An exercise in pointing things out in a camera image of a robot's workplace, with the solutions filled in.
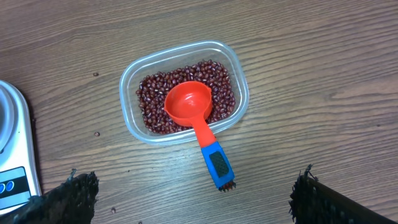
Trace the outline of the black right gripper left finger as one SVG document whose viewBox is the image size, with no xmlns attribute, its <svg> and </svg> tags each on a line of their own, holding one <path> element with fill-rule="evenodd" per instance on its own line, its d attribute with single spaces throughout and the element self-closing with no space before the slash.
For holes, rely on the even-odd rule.
<svg viewBox="0 0 398 224">
<path fill-rule="evenodd" d="M 99 179 L 92 171 L 75 175 L 41 196 L 32 196 L 28 202 L 1 215 L 1 224 L 90 224 L 95 215 Z"/>
</svg>

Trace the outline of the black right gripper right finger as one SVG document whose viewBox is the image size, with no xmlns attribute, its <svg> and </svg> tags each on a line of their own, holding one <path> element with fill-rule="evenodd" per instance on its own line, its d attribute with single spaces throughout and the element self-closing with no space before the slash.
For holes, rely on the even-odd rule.
<svg viewBox="0 0 398 224">
<path fill-rule="evenodd" d="M 290 210 L 295 224 L 397 224 L 321 184 L 309 164 L 292 186 Z"/>
</svg>

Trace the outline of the red measuring scoop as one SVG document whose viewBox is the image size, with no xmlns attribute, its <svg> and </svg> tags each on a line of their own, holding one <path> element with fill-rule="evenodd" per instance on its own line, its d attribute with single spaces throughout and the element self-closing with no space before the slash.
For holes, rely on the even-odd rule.
<svg viewBox="0 0 398 224">
<path fill-rule="evenodd" d="M 236 183 L 228 158 L 206 123 L 212 106 L 211 89 L 201 82 L 189 81 L 169 91 L 164 110 L 175 123 L 193 128 L 216 188 L 220 192 L 227 192 L 235 188 Z"/>
</svg>

